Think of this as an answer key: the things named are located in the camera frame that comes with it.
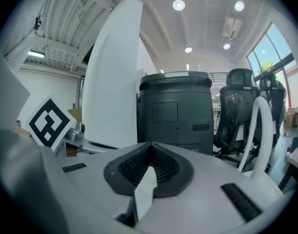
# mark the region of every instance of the white curved pipe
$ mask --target white curved pipe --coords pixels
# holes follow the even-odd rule
[[[254,101],[248,141],[238,170],[242,171],[243,166],[247,160],[248,154],[250,152],[250,148],[252,146],[253,136],[256,128],[258,109],[260,109],[261,114],[262,137],[260,142],[259,155],[257,157],[256,164],[252,171],[251,178],[257,178],[265,171],[268,160],[270,158],[273,140],[272,115],[268,102],[263,97],[257,97]]]

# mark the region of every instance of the floor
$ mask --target floor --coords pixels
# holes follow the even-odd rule
[[[271,168],[268,172],[269,177],[275,182],[275,184],[279,185],[281,182],[287,167],[288,167],[288,161],[286,159],[286,150],[288,147],[291,146],[292,144],[292,139],[293,137],[298,137],[298,130],[297,128],[293,129],[285,129],[283,124],[280,129],[280,138],[272,150],[270,159],[269,159],[269,164],[271,165]],[[241,160],[243,154],[240,154],[238,159]],[[255,165],[255,160],[253,160],[243,172],[251,171]],[[230,162],[230,161],[225,161],[226,163],[230,164],[231,166],[234,166],[235,168],[237,167],[236,163]],[[291,178],[286,185],[286,187],[283,190],[283,193],[287,193],[289,190],[295,188],[297,182],[293,178]]]

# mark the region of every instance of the black slot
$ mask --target black slot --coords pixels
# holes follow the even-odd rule
[[[221,186],[221,189],[231,200],[234,207],[238,210],[246,222],[251,221],[261,214],[261,210],[244,194],[244,192],[236,184],[225,184]]]
[[[68,172],[76,171],[76,170],[84,168],[84,167],[86,167],[86,165],[84,163],[78,163],[75,165],[64,166],[64,167],[62,167],[62,169],[65,173],[68,173]]]
[[[209,122],[198,123],[192,125],[192,132],[208,132],[209,131]]]

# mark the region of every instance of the chair headrest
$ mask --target chair headrest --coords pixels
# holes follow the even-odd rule
[[[252,73],[252,70],[246,68],[236,68],[231,70],[227,76],[227,86],[242,85],[243,87],[251,87]]]
[[[278,81],[276,80],[275,74],[266,74],[260,78],[259,88],[267,89],[267,88],[277,88]]]

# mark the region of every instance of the window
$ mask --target window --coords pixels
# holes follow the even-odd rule
[[[286,71],[287,71],[287,70],[290,70],[290,68],[291,68],[291,70],[292,70],[293,68],[298,68],[297,65],[296,65],[296,61],[292,61],[292,62],[290,62],[289,64],[287,64],[287,65],[284,66],[284,69],[285,69]]]
[[[277,81],[281,82],[281,84],[283,85],[283,87],[287,91],[286,79],[284,77],[283,71],[279,71],[279,72],[276,73],[276,79],[277,79]],[[286,102],[285,102],[285,107],[286,108],[289,107],[289,101],[290,101],[289,100],[289,94],[286,93]]]
[[[280,61],[275,48],[266,35],[262,38],[254,51],[259,60],[262,71],[266,71],[268,68]]]
[[[289,53],[291,53],[289,45],[287,45],[283,35],[274,24],[271,24],[269,30],[267,31],[267,36],[276,48],[280,59],[285,58]]]
[[[291,49],[286,40],[278,28],[272,23],[247,58],[254,72],[254,76],[258,76],[286,57],[289,53],[291,53]]]
[[[255,76],[258,76],[258,70],[259,70],[259,63],[256,59],[256,56],[254,54],[254,52],[252,52],[248,57],[248,61],[250,63],[250,66],[254,72]]]

